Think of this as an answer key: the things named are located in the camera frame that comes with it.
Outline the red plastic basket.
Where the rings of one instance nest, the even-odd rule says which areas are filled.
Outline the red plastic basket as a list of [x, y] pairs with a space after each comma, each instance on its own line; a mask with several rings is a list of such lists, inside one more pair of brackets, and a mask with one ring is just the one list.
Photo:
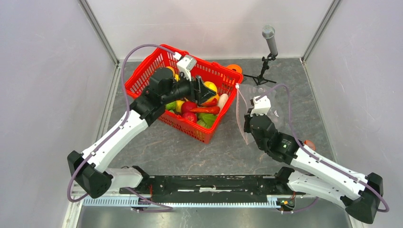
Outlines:
[[[169, 111], [165, 111], [165, 113], [159, 117], [159, 120], [203, 143], [208, 144], [221, 120], [224, 118], [232, 102], [236, 98], [237, 89], [235, 86], [243, 81], [243, 75], [216, 62], [209, 62], [196, 56], [192, 57], [197, 61], [197, 63], [191, 70], [191, 76], [200, 76], [203, 81], [213, 82], [218, 89], [219, 95], [226, 93], [229, 96], [227, 102], [221, 109], [221, 112], [218, 114], [218, 117], [211, 128], [204, 128]], [[154, 73], [158, 68], [172, 67], [175, 69], [176, 73], [179, 73], [178, 67], [176, 66], [177, 62], [178, 60], [176, 60], [172, 54], [157, 48], [140, 63], [136, 70], [134, 70], [132, 76], [125, 83], [127, 94], [132, 98], [137, 98], [143, 89], [149, 84], [149, 78], [152, 73]]]

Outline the clear zip top bag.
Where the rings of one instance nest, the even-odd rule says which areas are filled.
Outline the clear zip top bag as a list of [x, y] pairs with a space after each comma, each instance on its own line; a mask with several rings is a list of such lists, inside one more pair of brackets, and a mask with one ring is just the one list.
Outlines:
[[[273, 83], [269, 83], [269, 86], [267, 84], [256, 85], [256, 86], [247, 85], [247, 84], [236, 84], [237, 123], [238, 123], [240, 133], [247, 145], [250, 143], [253, 143], [255, 141], [251, 133], [244, 132], [244, 124], [245, 124], [244, 115], [248, 112], [248, 110], [250, 108], [253, 107], [251, 99], [253, 99], [256, 96], [264, 95], [273, 86], [274, 86]], [[271, 104], [271, 108], [268, 110], [267, 116], [275, 124], [276, 128], [279, 129], [284, 126], [285, 114], [276, 100], [276, 91], [271, 92], [269, 95], [267, 95], [267, 97], [270, 100], [270, 104]]]

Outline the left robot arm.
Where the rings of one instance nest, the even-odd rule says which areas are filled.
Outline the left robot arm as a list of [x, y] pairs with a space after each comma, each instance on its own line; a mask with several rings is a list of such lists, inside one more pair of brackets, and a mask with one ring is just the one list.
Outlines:
[[172, 70], [166, 67], [155, 70], [149, 77], [149, 84], [111, 130], [82, 152], [72, 151], [67, 156], [71, 173], [68, 199], [73, 201], [71, 186], [74, 181], [85, 191], [85, 196], [94, 199], [111, 187], [132, 187], [137, 193], [145, 193], [149, 189], [147, 178], [134, 168], [114, 173], [108, 169], [110, 162], [133, 138], [165, 113], [166, 104], [183, 98], [202, 104], [215, 95], [216, 92], [208, 88], [200, 76], [192, 78], [181, 73], [176, 81]]

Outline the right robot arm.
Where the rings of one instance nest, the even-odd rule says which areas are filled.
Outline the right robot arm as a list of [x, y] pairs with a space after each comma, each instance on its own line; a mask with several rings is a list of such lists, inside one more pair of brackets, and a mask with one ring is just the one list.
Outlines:
[[330, 201], [351, 217], [373, 224], [380, 211], [383, 178], [345, 168], [293, 136], [279, 132], [266, 115], [245, 114], [244, 132], [272, 159], [287, 164], [274, 181], [277, 192], [303, 192]]

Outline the yellow toy lemon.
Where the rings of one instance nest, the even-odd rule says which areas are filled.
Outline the yellow toy lemon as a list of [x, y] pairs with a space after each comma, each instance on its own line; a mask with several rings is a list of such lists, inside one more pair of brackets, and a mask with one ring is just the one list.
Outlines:
[[205, 81], [204, 85], [206, 87], [208, 87], [209, 89], [213, 90], [215, 93], [218, 93], [218, 89], [217, 89], [216, 85], [213, 82]]

